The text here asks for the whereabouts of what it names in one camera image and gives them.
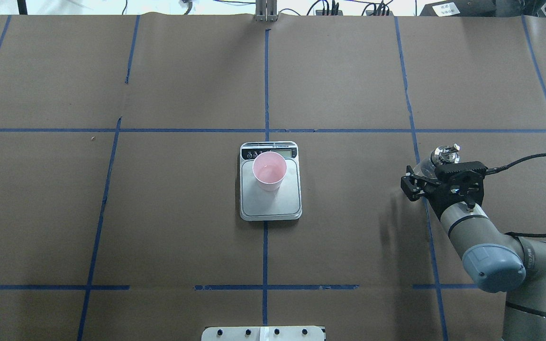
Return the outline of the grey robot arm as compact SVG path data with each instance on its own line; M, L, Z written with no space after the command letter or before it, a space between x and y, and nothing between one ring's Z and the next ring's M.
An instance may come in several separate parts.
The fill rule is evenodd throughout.
M427 199L476 287L505 293L502 340L546 341L546 241L501 233L484 212L484 179L499 171L462 162L427 177L407 166L400 188L410 201Z

